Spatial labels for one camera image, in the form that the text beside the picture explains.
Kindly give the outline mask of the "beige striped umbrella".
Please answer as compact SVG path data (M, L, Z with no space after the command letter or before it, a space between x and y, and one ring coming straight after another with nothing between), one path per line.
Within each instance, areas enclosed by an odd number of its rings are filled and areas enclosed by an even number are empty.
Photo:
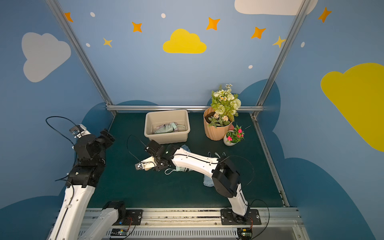
M141 166L143 170L148 171L150 169L155 168L157 164L154 157L149 157L141 161Z

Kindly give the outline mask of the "green umbrella with black strap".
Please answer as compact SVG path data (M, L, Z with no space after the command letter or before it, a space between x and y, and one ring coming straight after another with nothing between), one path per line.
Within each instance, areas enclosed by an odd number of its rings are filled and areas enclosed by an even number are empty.
M171 168L166 169L166 170L164 171L164 173L165 173L165 175L170 175L170 174L172 174L172 173L174 173L174 172L186 173L186 172L191 172L191 171L192 171L192 170L189 169L189 168L175 167L174 169L171 169Z

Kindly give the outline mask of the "light blue umbrella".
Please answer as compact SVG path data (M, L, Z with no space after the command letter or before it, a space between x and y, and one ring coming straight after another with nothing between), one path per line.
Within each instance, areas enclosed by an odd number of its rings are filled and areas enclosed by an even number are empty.
M182 155L190 155L191 151L187 145L182 145L179 149L179 154Z

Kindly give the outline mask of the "mint green umbrella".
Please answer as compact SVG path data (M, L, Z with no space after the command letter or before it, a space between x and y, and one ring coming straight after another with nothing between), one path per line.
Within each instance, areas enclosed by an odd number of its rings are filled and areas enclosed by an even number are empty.
M177 129L178 129L177 124L175 124L174 122L171 122L171 123L156 127L154 130L154 134L173 133Z

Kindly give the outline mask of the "lilac umbrella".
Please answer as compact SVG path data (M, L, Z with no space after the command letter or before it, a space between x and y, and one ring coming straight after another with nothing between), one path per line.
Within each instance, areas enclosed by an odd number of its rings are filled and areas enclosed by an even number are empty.
M155 134L161 134L161 133L167 133L167 132L168 132L168 125L167 124L157 126L154 130Z

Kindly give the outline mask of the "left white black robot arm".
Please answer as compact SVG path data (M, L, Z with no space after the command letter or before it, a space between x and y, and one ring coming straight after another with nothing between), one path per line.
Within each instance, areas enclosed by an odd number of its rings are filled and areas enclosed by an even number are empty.
M77 137L74 150L78 162L70 171L66 182L65 196L50 240L101 240L114 224L125 223L127 211L123 201L108 202L102 208L97 220L80 234L87 206L106 168L106 149L115 139L107 131L96 137L77 125L71 129Z

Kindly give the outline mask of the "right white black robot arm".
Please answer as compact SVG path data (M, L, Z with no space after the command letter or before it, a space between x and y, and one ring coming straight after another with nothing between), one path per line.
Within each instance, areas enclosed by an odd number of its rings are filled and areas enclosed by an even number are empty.
M249 204L243 194L240 173L229 157L223 160L205 157L176 145L166 147L154 140L147 144L145 151L150 157L136 164L138 170L155 169L160 172L175 166L198 172L210 178L216 191L228 198L236 217L245 217L248 214Z

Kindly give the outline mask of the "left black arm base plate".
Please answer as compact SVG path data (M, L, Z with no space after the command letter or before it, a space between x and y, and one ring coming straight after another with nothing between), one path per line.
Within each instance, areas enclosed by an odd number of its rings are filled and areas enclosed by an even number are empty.
M137 226L141 224L143 217L143 210L133 209L126 210L126 213L122 216L118 216L118 220L113 226Z

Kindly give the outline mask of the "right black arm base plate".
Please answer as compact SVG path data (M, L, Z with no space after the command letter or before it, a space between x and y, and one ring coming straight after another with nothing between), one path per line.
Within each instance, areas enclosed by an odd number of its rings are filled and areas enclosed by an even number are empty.
M261 225L261 216L257 209L248 209L244 216L235 214L231 209L220 210L222 225Z

